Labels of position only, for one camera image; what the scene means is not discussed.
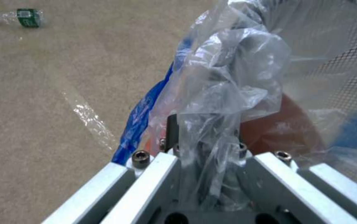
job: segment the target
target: green bottle label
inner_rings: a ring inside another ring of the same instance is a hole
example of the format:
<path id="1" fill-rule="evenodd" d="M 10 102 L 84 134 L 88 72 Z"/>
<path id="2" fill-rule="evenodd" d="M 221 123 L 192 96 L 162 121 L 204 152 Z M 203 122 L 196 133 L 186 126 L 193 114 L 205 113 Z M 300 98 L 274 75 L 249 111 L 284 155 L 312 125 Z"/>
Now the green bottle label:
<path id="1" fill-rule="evenodd" d="M 38 28 L 40 26 L 40 17 L 37 10 L 31 8 L 19 8 L 16 10 L 19 23 L 23 27 L 34 27 Z"/>

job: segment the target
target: plastic bottle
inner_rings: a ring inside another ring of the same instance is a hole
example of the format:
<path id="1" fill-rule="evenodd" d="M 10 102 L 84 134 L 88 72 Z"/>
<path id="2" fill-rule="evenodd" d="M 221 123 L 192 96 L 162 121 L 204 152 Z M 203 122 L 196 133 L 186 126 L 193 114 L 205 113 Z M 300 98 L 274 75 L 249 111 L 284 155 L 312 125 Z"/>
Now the plastic bottle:
<path id="1" fill-rule="evenodd" d="M 23 27 L 38 28 L 44 25 L 43 10 L 19 8 L 16 11 L 0 12 L 0 24 L 19 24 Z"/>

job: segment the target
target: metal frame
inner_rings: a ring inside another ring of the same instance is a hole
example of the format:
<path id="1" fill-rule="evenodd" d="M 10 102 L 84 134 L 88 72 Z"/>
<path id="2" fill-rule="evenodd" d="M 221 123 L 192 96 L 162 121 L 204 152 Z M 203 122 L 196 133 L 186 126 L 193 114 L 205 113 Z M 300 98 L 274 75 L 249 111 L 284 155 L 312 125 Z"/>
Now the metal frame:
<path id="1" fill-rule="evenodd" d="M 44 220 L 43 224 L 97 223 L 134 181 L 133 170 L 108 163 Z"/>
<path id="2" fill-rule="evenodd" d="M 147 223 L 178 196 L 180 161 L 159 153 L 101 223 Z"/>
<path id="3" fill-rule="evenodd" d="M 357 223 L 317 188 L 271 153 L 247 160 L 241 183 L 249 197 L 265 212 L 288 210 L 301 223 Z"/>
<path id="4" fill-rule="evenodd" d="M 357 184 L 327 164 L 298 172 L 325 195 L 357 218 Z"/>

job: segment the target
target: crumpled plastic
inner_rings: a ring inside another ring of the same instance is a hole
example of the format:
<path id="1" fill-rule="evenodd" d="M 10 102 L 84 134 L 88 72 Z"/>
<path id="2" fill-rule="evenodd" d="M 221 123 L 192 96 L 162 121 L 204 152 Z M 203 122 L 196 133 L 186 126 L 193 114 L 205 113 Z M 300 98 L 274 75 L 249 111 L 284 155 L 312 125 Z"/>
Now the crumpled plastic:
<path id="1" fill-rule="evenodd" d="M 221 1 L 192 25 L 171 71 L 147 134 L 156 154 L 177 114 L 186 209 L 248 205 L 231 175 L 239 139 L 253 154 L 357 150 L 357 2 Z"/>

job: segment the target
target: beige carpet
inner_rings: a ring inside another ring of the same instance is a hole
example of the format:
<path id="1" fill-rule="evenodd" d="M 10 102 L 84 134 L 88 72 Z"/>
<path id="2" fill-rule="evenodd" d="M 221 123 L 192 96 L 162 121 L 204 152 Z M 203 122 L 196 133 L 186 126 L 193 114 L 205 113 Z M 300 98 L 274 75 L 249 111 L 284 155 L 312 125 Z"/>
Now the beige carpet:
<path id="1" fill-rule="evenodd" d="M 0 0 L 48 20 L 0 26 L 0 223 L 41 222 L 110 160 L 130 110 L 213 2 Z"/>

